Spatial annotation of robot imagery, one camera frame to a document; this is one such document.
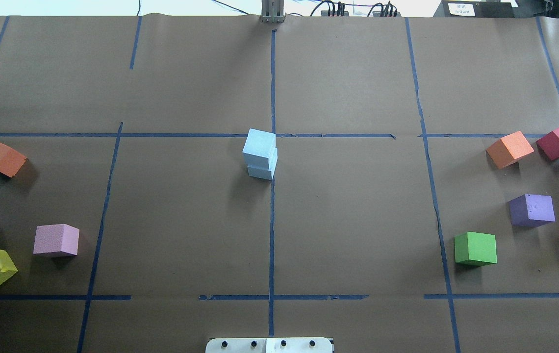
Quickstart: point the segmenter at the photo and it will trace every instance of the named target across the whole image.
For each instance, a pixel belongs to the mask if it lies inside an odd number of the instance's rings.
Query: white label
[[[448,4],[450,13],[456,16],[475,16],[474,5],[472,4]]]

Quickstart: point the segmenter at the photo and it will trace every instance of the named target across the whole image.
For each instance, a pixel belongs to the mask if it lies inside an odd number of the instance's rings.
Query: table surface
[[[559,352],[559,159],[485,153],[556,127],[559,20],[0,17],[0,141],[28,157],[0,175],[0,352]],[[522,194],[557,221],[511,226]],[[33,256],[59,223],[78,255]],[[456,265],[465,231],[498,263]]]

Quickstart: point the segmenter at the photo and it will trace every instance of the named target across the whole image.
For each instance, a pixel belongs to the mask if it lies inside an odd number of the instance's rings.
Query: black cable
[[[380,8],[382,10],[382,12],[380,12],[380,16],[382,16],[382,13],[384,12],[384,4],[382,2],[378,2],[377,4],[371,6],[371,9],[369,10],[369,13],[367,14],[367,17],[371,16],[371,13],[373,12],[373,9],[376,8],[376,6],[380,5]]]
[[[327,0],[311,0],[311,1],[319,1],[319,2],[327,2]],[[372,5],[360,5],[360,4],[345,4],[348,6],[361,6],[361,7],[372,7]]]
[[[386,4],[384,10],[380,13],[380,17],[388,17],[389,16],[389,8],[391,7],[391,0]]]
[[[250,13],[246,13],[246,12],[242,11],[241,9],[237,9],[237,8],[235,8],[234,6],[230,6],[230,5],[226,4],[225,2],[220,2],[219,0],[211,0],[211,1],[212,1],[212,2],[218,2],[218,3],[221,4],[221,5],[225,5],[226,7],[229,7],[229,8],[232,9],[232,10],[236,10],[236,11],[238,11],[239,13],[250,14]]]
[[[318,3],[317,6],[315,6],[315,8],[312,10],[312,12],[310,13],[310,17],[315,14],[315,11],[317,11],[318,7],[321,6],[322,4],[327,3],[327,16],[330,15],[330,4],[331,4],[331,11],[334,12],[336,10],[336,7],[334,5],[334,3],[331,0],[324,0],[320,3]]]

